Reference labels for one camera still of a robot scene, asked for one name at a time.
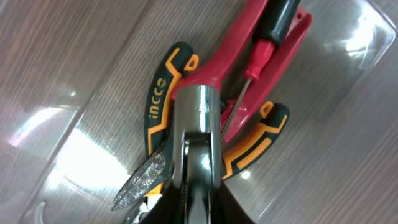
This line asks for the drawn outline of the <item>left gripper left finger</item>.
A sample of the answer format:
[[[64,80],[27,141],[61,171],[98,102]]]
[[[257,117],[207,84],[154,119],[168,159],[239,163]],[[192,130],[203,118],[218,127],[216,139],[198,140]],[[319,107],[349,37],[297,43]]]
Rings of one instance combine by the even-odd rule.
[[[139,224],[182,224],[183,206],[182,189],[172,184],[168,186],[155,207],[139,222]]]

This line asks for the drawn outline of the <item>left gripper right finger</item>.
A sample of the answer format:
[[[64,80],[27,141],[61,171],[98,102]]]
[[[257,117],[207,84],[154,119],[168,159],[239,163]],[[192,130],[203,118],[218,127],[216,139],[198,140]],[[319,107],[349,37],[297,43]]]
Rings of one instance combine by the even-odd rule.
[[[211,222],[214,224],[254,224],[224,182],[212,195]]]

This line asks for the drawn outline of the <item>small silver wrench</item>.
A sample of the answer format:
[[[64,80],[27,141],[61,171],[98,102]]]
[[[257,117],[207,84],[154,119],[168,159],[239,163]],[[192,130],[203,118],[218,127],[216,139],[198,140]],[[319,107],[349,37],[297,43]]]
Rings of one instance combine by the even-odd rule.
[[[177,91],[172,185],[182,196],[183,223],[211,223],[213,192],[221,185],[220,93],[208,85]]]

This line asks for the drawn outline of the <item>red handled snips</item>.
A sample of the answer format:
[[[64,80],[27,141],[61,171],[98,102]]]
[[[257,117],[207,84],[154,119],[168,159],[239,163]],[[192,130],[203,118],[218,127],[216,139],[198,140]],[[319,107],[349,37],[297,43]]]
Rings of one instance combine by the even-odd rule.
[[[219,49],[212,58],[203,65],[200,65],[198,62],[196,69],[185,72],[184,78],[177,83],[175,88],[193,84],[206,84],[215,88],[221,88],[223,85],[223,79],[237,64],[237,61],[241,58],[243,49],[249,42],[252,42],[254,45],[252,35],[257,23],[265,11],[268,1],[269,0],[250,0],[229,29],[228,33],[225,35]],[[282,44],[287,44],[289,47],[295,49],[296,54],[304,41],[311,24],[312,15],[299,4]],[[170,94],[172,103],[174,89]],[[220,103],[222,127],[225,126],[237,99],[238,98],[234,98]]]

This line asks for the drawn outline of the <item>orange black long-nose pliers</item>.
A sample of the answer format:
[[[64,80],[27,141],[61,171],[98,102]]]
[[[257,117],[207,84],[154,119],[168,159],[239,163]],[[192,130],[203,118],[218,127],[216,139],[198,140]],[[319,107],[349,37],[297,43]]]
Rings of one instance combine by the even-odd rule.
[[[223,180],[228,180],[256,162],[275,142],[290,117],[282,103],[265,101],[295,54],[287,44],[276,47],[261,70],[260,79],[247,90],[228,136],[239,142],[223,153]],[[168,132],[172,99],[170,94],[184,73],[196,69],[199,59],[186,42],[176,42],[162,59],[150,84],[144,112],[147,160],[122,186],[113,209],[148,204],[150,196],[160,195],[169,177],[171,140]]]

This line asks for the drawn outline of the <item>black red screwdriver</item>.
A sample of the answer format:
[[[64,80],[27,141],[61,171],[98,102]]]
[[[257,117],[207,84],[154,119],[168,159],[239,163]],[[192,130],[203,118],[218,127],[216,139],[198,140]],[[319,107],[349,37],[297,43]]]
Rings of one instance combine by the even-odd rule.
[[[221,132],[221,140],[226,138],[235,114],[251,82],[259,79],[259,74],[269,61],[273,51],[280,47],[294,18],[300,0],[270,0],[254,29],[254,48],[243,75],[246,82],[236,100],[233,110]]]

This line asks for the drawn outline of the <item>clear plastic container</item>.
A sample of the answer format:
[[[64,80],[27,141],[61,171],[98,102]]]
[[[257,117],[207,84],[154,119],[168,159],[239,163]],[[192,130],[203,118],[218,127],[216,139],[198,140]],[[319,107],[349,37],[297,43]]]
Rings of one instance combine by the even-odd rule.
[[[257,223],[397,222],[397,2],[303,1],[280,138],[227,185]],[[206,62],[244,1],[2,1],[1,222],[121,223],[144,106],[178,40]]]

